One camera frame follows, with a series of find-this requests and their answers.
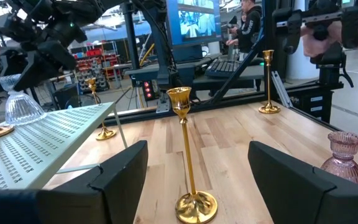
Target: human hand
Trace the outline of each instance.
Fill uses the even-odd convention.
[[[230,45],[238,45],[238,44],[239,44],[239,40],[238,40],[238,39],[226,41],[226,45],[228,45],[228,46],[230,46]]]
[[[301,36],[303,39],[303,53],[308,57],[316,57],[319,54],[325,53],[330,48],[331,44],[341,42],[342,24],[341,22],[333,22],[328,27],[328,37],[325,40],[316,40],[313,37],[313,29],[302,27]]]

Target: computer screen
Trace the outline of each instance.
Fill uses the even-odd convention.
[[[219,0],[168,0],[167,7],[172,47],[222,39]]]

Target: white perforated shelf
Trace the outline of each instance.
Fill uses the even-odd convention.
[[[113,110],[114,103],[54,111],[0,138],[0,190],[39,189]]]

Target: pink glass candle holder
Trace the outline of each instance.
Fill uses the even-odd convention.
[[[328,134],[333,156],[321,168],[358,184],[358,165],[353,160],[358,152],[358,135],[342,131]]]

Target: clear glass bowl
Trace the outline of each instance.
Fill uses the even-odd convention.
[[[9,94],[5,105],[5,123],[11,126],[29,124],[47,115],[29,95],[13,90],[19,78],[20,74],[0,77],[0,84]]]
[[[358,165],[353,160],[358,152],[358,135],[337,131],[328,134],[333,156],[321,168],[358,184]]]

